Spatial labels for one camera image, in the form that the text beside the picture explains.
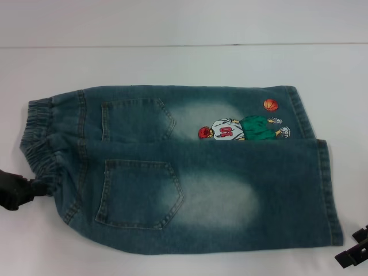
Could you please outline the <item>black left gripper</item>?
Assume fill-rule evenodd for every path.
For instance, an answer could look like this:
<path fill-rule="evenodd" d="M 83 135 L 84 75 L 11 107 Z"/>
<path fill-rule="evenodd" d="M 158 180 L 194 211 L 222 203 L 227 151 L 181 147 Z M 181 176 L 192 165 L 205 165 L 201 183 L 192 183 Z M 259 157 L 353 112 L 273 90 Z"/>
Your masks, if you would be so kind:
<path fill-rule="evenodd" d="M 22 175 L 1 170 L 1 206 L 7 210 L 18 210 L 19 206 L 29 203 L 35 197 L 53 197 L 52 178 L 28 180 Z"/>

